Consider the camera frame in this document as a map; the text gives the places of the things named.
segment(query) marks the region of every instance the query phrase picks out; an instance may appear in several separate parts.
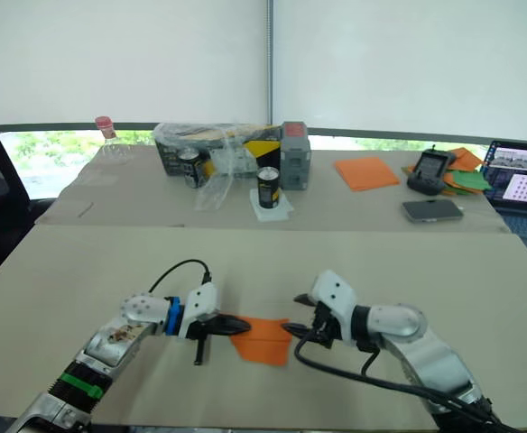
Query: window blind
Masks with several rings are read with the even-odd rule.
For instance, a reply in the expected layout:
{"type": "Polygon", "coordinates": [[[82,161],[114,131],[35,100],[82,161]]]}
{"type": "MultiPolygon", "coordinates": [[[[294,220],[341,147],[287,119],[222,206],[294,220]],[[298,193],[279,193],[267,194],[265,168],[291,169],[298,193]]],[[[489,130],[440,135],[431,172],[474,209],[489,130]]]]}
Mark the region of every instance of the window blind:
{"type": "Polygon", "coordinates": [[[527,0],[275,0],[274,121],[527,140],[527,0]]]}
{"type": "Polygon", "coordinates": [[[265,123],[264,0],[0,0],[0,124],[265,123]]]}

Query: metal pole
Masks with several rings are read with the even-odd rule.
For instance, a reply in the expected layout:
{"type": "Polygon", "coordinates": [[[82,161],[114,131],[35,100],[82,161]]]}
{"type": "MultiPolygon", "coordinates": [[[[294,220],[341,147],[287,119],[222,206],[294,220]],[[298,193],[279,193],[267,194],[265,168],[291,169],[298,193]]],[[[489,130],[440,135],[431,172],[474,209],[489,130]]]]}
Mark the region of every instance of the metal pole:
{"type": "Polygon", "coordinates": [[[267,123],[273,124],[273,0],[267,0],[267,123]]]}

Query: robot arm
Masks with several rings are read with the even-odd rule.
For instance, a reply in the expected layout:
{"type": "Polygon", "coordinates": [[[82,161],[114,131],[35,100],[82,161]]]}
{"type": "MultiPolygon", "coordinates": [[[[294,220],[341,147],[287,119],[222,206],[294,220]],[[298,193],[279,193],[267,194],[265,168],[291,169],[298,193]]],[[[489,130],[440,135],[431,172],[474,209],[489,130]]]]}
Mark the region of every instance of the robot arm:
{"type": "Polygon", "coordinates": [[[250,328],[239,318],[219,314],[218,292],[211,282],[190,292],[186,305],[179,298],[158,299],[147,293],[126,299],[120,314],[81,347],[51,389],[42,392],[7,433],[87,431],[92,410],[148,336],[198,340],[199,365],[208,335],[227,336],[250,328]]]}
{"type": "MultiPolygon", "coordinates": [[[[284,325],[286,330],[328,348],[334,339],[341,339],[364,352],[388,350],[402,363],[402,369],[413,385],[414,392],[409,393],[429,396],[422,400],[441,431],[502,431],[493,430],[495,426],[504,426],[492,413],[491,403],[484,398],[472,373],[458,354],[436,336],[422,312],[415,307],[403,304],[357,305],[355,291],[332,271],[323,272],[314,282],[311,293],[300,295],[296,301],[316,308],[312,329],[290,323],[284,325]],[[442,396],[449,396],[460,408],[440,404],[439,401],[444,401],[439,398],[442,396]],[[463,412],[472,412],[478,417],[474,419],[463,412]]],[[[325,371],[334,373],[334,370],[328,368],[325,371]]],[[[376,386],[391,383],[365,374],[349,373],[347,377],[376,386]]],[[[404,390],[410,385],[384,387],[406,392],[404,390]]]]}

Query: table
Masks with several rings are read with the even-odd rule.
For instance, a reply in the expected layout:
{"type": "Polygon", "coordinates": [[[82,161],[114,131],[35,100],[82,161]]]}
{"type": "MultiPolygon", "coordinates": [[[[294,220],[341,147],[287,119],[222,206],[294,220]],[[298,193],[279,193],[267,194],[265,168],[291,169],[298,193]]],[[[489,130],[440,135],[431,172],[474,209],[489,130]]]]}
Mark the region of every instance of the table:
{"type": "Polygon", "coordinates": [[[419,152],[314,151],[306,191],[286,191],[295,210],[289,221],[260,223],[249,202],[254,180],[235,180],[222,208],[196,211],[196,192],[182,177],[168,177],[157,150],[132,146],[127,163],[113,164],[100,152],[65,188],[39,224],[77,226],[188,226],[281,230],[341,230],[388,232],[492,232],[509,229],[484,196],[455,197],[464,208],[461,221],[415,225],[401,212],[401,203],[426,197],[406,184],[401,167],[413,165],[419,152]],[[351,191],[333,168],[340,159],[378,156],[401,180],[392,187],[351,191]]]}
{"type": "MultiPolygon", "coordinates": [[[[527,252],[509,234],[36,226],[0,268],[0,415],[18,416],[122,299],[189,257],[209,264],[225,312],[307,322],[310,309],[291,299],[325,269],[342,275],[367,305],[420,307],[466,361],[498,415],[527,428],[527,252]]],[[[156,294],[185,296],[199,277],[194,266],[181,268],[156,294]]],[[[208,363],[195,367],[192,342],[148,338],[94,421],[433,428],[411,396],[312,371],[293,358],[287,367],[243,362],[225,337],[210,344],[208,363]]],[[[306,353],[352,370],[365,360],[341,344],[306,353]]],[[[371,371],[403,378],[388,354],[371,371]]]]}

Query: window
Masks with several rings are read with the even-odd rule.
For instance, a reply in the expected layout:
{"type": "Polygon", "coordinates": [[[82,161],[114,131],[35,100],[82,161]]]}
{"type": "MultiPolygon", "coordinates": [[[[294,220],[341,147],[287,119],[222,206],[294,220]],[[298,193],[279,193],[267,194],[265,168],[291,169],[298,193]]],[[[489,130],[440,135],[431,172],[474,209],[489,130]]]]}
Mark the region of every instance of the window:
{"type": "MultiPolygon", "coordinates": [[[[117,131],[128,144],[151,142],[151,131],[117,131]]],[[[2,133],[1,142],[31,199],[57,197],[103,145],[99,131],[2,133]]]]}
{"type": "Polygon", "coordinates": [[[470,143],[446,143],[417,140],[395,140],[385,138],[353,138],[311,135],[310,145],[313,150],[331,151],[418,151],[422,152],[436,146],[439,151],[450,151],[466,147],[481,160],[488,151],[487,145],[470,143]]]}
{"type": "MultiPolygon", "coordinates": [[[[151,131],[117,131],[127,144],[153,144],[151,131]]],[[[31,199],[57,197],[103,145],[99,131],[35,131],[2,133],[1,142],[31,199]]],[[[423,151],[466,147],[484,159],[488,146],[466,143],[437,143],[414,140],[353,138],[311,135],[313,150],[332,151],[423,151]]]]}

